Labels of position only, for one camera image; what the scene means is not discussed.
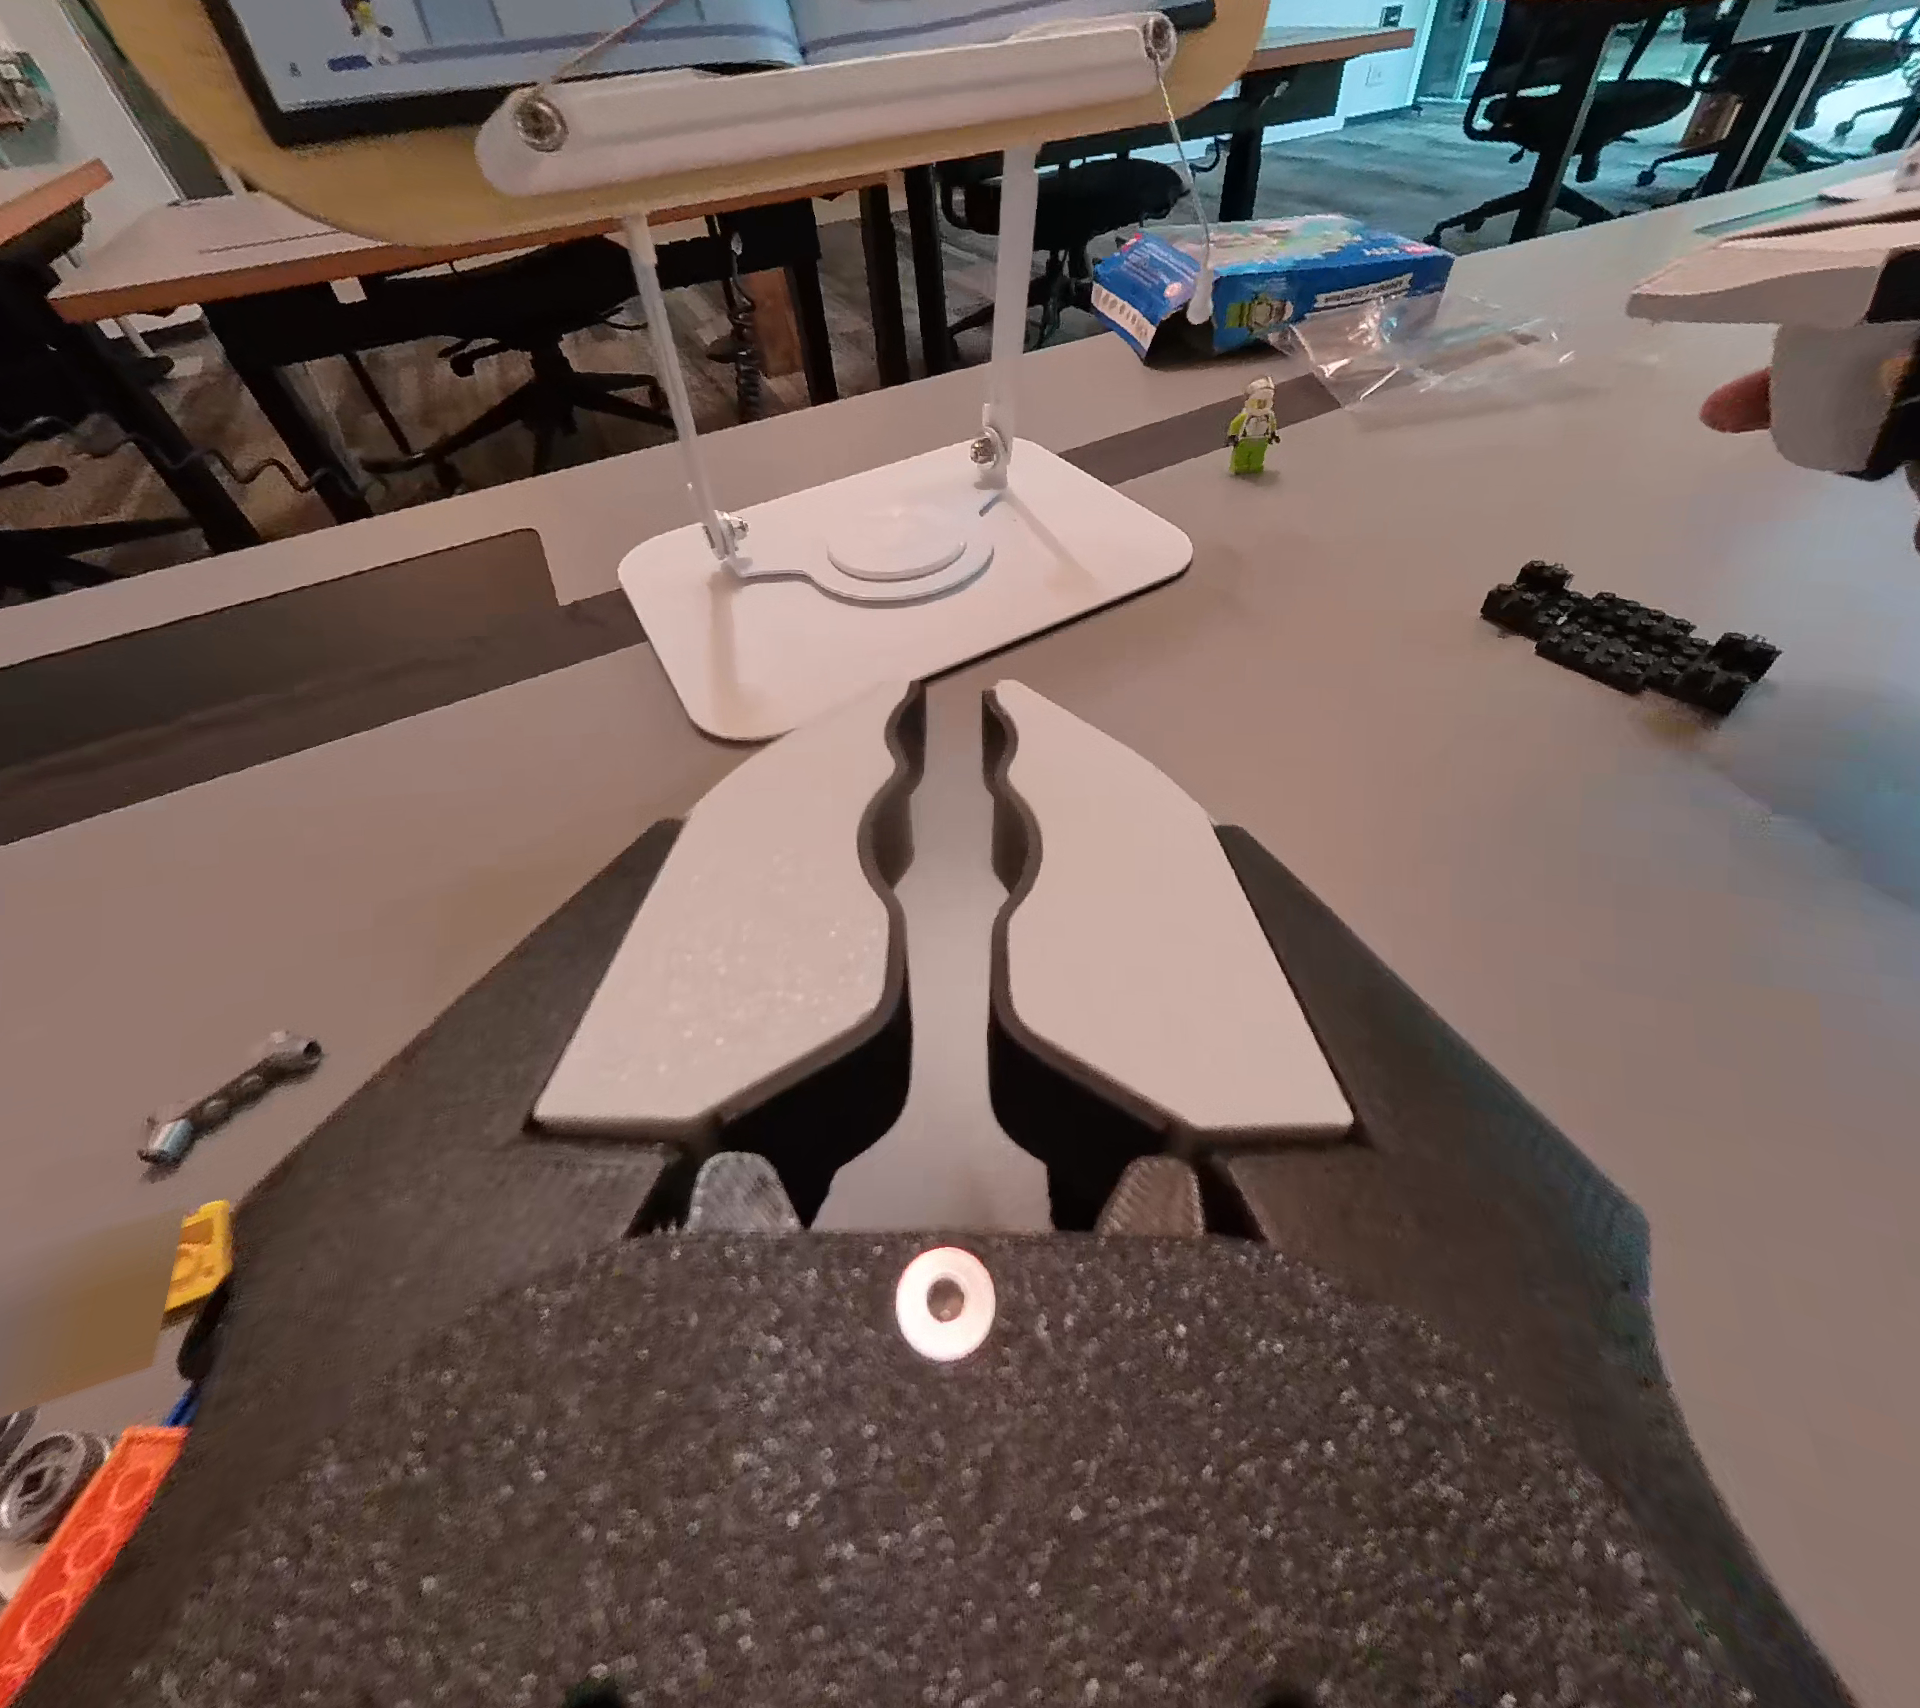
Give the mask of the clear plastic bag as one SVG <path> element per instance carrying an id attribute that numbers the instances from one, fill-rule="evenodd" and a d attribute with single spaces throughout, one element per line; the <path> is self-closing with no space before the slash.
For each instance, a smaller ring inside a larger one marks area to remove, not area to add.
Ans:
<path id="1" fill-rule="evenodd" d="M 1280 349 L 1345 407 L 1507 402 L 1572 370 L 1561 325 L 1528 301 L 1472 293 L 1370 298 L 1291 321 Z"/>

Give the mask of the white book stand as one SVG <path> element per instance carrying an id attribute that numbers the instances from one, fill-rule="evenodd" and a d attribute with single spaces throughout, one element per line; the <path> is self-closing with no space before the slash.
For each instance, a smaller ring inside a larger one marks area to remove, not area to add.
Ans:
<path id="1" fill-rule="evenodd" d="M 1191 538 L 1018 423 L 1039 157 L 1069 135 L 1175 119 L 1240 73 L 1268 0 L 1023 26 L 1011 37 L 875 50 L 721 76 L 602 72 L 668 3 L 517 88 L 475 131 L 278 145 L 211 0 L 96 0 L 132 63 L 217 160 L 334 227 L 422 249 L 619 227 L 682 448 L 684 519 L 631 548 L 619 586 L 688 719 L 784 736 L 877 684 L 922 681 L 1156 589 Z M 966 440 L 722 509 L 668 337 L 650 216 L 795 197 L 838 177 L 1001 149 L 993 347 Z"/>

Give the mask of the blue lego box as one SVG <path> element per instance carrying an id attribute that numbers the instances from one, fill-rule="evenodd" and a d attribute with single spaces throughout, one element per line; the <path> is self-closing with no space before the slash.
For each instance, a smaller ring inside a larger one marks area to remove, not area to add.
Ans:
<path id="1" fill-rule="evenodd" d="M 1146 363 L 1289 347 L 1299 323 L 1357 310 L 1434 306 L 1452 249 L 1350 216 L 1156 224 L 1094 264 L 1089 301 Z"/>

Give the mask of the black lego chassis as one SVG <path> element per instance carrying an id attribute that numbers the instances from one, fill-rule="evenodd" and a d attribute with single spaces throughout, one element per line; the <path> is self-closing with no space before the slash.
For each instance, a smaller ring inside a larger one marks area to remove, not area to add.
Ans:
<path id="1" fill-rule="evenodd" d="M 1703 631 L 1691 617 L 1610 589 L 1584 591 L 1569 565 L 1530 560 L 1493 583 L 1478 617 L 1566 671 L 1626 696 L 1655 696 L 1724 719 L 1780 659 L 1770 640 Z"/>

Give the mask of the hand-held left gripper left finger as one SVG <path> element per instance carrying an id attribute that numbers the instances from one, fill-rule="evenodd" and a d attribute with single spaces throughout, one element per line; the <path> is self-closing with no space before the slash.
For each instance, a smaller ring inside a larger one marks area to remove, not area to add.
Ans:
<path id="1" fill-rule="evenodd" d="M 919 782 L 917 679 L 722 776 L 684 816 L 530 1120 L 691 1143 L 877 1039 L 904 1004 Z"/>

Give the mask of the pile of lego pieces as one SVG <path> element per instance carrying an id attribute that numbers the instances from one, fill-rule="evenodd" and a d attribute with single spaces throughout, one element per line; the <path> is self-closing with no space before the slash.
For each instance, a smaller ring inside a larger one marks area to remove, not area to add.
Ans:
<path id="1" fill-rule="evenodd" d="M 240 1071 L 148 1120 L 139 1160 L 156 1172 L 181 1168 L 228 1120 L 277 1087 L 310 1076 L 323 1059 L 320 1039 L 287 1029 L 270 1034 Z M 179 1466 L 209 1365 L 181 1359 L 179 1367 L 184 1385 L 156 1426 L 128 1426 L 114 1437 L 42 1432 L 5 1467 L 5 1545 L 36 1548 L 5 1603 L 5 1703 L 20 1700 Z"/>

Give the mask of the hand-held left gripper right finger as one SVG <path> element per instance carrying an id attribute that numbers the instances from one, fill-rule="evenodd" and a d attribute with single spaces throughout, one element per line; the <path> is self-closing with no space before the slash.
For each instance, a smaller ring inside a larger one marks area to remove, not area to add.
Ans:
<path id="1" fill-rule="evenodd" d="M 1018 679 L 986 692 L 985 733 L 1007 1036 L 1185 1147 L 1348 1137 L 1355 1105 L 1212 814 Z"/>

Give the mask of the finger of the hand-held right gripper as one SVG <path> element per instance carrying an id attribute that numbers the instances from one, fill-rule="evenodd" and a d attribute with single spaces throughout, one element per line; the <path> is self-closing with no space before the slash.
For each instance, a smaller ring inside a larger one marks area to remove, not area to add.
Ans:
<path id="1" fill-rule="evenodd" d="M 1812 207 L 1790 221 L 1790 231 L 1810 236 L 1863 227 L 1898 227 L 1917 240 L 1917 164 L 1898 164 L 1825 186 L 1816 191 Z"/>
<path id="2" fill-rule="evenodd" d="M 1915 321 L 1919 229 L 1816 227 L 1724 238 L 1637 285 L 1630 316 L 1812 330 Z"/>

